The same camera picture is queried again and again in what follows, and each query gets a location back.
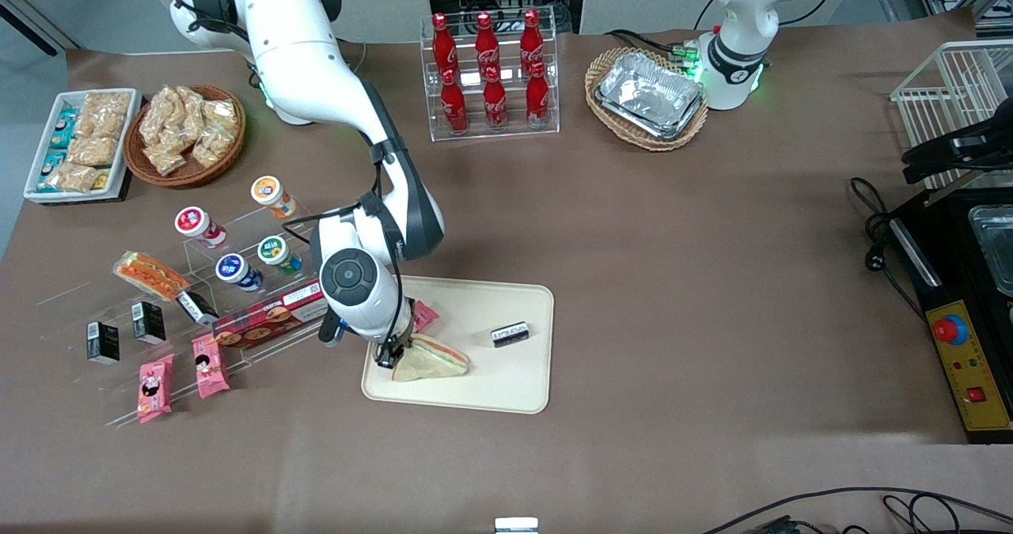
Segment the white tray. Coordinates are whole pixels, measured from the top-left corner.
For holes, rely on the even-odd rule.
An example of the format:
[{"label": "white tray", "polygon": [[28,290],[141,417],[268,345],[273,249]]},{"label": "white tray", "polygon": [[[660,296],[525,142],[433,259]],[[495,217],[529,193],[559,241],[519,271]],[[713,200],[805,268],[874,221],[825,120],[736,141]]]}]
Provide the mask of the white tray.
[{"label": "white tray", "polygon": [[[404,278],[404,294],[440,314],[425,334],[468,357],[455,378],[394,382],[367,351],[363,393],[370,399],[466,409],[538,413],[549,402],[555,299],[540,285]],[[527,340],[493,348],[489,331],[526,321]]]},{"label": "white tray", "polygon": [[[38,174],[43,171],[43,162],[46,160],[46,153],[50,151],[50,141],[53,139],[53,130],[57,125],[57,118],[60,111],[68,107],[81,108],[84,104],[84,97],[91,92],[128,92],[131,94],[130,105],[127,107],[127,117],[124,118],[124,128],[120,131],[120,143],[116,145],[116,153],[112,158],[112,166],[109,168],[109,179],[105,181],[105,187],[94,189],[87,194],[76,192],[37,192]],[[38,148],[35,149],[35,160],[28,170],[28,177],[24,181],[24,199],[35,204],[59,204],[63,202],[94,202],[99,200],[109,200],[120,196],[120,188],[124,183],[124,174],[127,172],[127,163],[124,162],[124,141],[127,139],[127,130],[130,124],[137,117],[141,109],[141,91],[137,89],[115,88],[115,89],[92,89],[89,91],[68,91],[57,95],[53,101],[53,109],[50,111],[50,119],[43,130],[43,138],[38,141]]]}]

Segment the biscuit box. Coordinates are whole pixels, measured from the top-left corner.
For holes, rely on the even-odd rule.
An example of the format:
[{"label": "biscuit box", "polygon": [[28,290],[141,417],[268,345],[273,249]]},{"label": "biscuit box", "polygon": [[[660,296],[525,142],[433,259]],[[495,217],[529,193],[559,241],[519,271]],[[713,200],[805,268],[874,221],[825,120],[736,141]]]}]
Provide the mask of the biscuit box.
[{"label": "biscuit box", "polygon": [[281,336],[326,311],[327,300],[320,282],[314,280],[216,320],[212,331],[219,345],[245,349]]}]

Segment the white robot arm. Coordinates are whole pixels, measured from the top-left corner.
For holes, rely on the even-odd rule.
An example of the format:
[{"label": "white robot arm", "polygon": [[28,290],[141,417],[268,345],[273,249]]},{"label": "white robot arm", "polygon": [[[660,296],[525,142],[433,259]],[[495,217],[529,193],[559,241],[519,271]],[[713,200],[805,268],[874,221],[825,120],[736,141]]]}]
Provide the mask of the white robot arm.
[{"label": "white robot arm", "polygon": [[719,32],[704,33],[696,48],[707,105],[720,110],[743,104],[760,75],[760,64],[780,23],[774,4],[787,0],[715,0],[724,5]]},{"label": "white robot arm", "polygon": [[[415,171],[379,94],[345,65],[331,29],[340,0],[176,0],[173,21],[200,47],[239,52],[284,121],[342,123],[370,146],[378,180],[359,204],[322,215],[311,249],[330,311],[321,339],[347,326],[393,368],[412,331],[411,307],[387,266],[431,253],[443,215]],[[379,168],[393,185],[378,196]]]}]

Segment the yogurt cup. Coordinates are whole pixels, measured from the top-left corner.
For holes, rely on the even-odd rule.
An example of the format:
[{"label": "yogurt cup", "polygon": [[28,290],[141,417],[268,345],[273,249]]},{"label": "yogurt cup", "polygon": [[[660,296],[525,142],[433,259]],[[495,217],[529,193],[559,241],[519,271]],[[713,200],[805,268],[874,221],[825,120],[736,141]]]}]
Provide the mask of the yogurt cup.
[{"label": "yogurt cup", "polygon": [[284,220],[296,213],[296,201],[285,192],[282,181],[275,176],[260,176],[253,180],[250,196],[257,204],[267,207],[275,217]]},{"label": "yogurt cup", "polygon": [[257,246],[257,255],[268,265],[274,265],[282,275],[296,275],[303,269],[303,260],[289,249],[285,239],[271,235],[263,238]]},{"label": "yogurt cup", "polygon": [[212,221],[207,212],[197,206],[183,208],[176,214],[176,231],[186,237],[200,239],[208,249],[225,243],[225,228]]},{"label": "yogurt cup", "polygon": [[239,253],[222,256],[215,266],[215,273],[218,274],[218,279],[247,293],[257,291],[263,285],[263,274],[251,268]]}]

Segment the foil container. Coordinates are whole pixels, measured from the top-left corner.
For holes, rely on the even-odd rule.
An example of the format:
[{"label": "foil container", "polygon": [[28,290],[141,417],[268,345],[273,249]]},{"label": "foil container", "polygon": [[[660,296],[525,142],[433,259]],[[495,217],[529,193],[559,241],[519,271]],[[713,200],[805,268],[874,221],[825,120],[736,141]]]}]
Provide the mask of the foil container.
[{"label": "foil container", "polygon": [[671,141],[703,104],[703,88],[636,52],[616,60],[598,84],[595,98],[651,136]]}]

